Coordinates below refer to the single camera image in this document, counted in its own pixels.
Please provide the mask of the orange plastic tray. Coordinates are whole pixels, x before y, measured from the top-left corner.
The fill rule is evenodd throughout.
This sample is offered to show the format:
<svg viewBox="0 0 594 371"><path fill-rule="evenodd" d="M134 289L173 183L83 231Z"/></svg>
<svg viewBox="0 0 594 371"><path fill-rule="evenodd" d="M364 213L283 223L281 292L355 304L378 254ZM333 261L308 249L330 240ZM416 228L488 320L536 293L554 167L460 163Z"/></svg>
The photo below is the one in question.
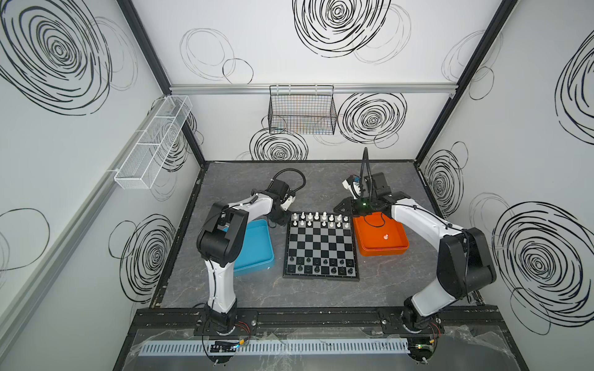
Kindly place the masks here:
<svg viewBox="0 0 594 371"><path fill-rule="evenodd" d="M403 224L381 212L356 217L353 222L358 250L365 257L401 255L410 246Z"/></svg>

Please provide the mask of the teal plastic tray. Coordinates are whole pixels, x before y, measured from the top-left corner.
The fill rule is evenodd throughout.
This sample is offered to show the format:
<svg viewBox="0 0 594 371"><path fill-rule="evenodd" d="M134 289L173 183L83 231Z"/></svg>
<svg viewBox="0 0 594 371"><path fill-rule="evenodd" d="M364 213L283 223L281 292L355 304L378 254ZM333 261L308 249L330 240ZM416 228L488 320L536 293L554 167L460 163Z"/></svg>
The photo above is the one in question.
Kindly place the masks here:
<svg viewBox="0 0 594 371"><path fill-rule="evenodd" d="M275 255L266 220L247 224L241 247L236 238L230 256L234 258L234 276L267 270L275 264Z"/></svg>

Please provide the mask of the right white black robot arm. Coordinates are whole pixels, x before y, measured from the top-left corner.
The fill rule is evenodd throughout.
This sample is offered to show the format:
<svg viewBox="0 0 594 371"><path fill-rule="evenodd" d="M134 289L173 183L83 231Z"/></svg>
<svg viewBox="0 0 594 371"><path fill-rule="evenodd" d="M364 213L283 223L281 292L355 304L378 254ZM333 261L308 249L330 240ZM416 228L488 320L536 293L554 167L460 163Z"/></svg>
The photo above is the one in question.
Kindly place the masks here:
<svg viewBox="0 0 594 371"><path fill-rule="evenodd" d="M381 213L423 237L437 251L436 277L407 298L401 314L411 333L425 329L434 314L497 279L487 238L476 227L452 224L420 206L403 192L393 192L383 173L349 176L342 182L350 195L334 212L354 217Z"/></svg>

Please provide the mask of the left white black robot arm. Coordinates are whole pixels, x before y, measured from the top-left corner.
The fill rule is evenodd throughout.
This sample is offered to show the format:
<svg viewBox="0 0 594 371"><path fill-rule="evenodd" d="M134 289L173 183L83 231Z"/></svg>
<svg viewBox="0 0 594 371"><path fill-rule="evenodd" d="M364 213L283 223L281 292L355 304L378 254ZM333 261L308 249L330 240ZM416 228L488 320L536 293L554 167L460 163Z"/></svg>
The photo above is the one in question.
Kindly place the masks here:
<svg viewBox="0 0 594 371"><path fill-rule="evenodd" d="M235 327L238 307L235 261L241 253L248 224L262 216L275 224L287 224L296 193L286 182L272 179L266 190L240 201L216 202L210 208L196 248L208 272L208 321L219 333L230 333Z"/></svg>

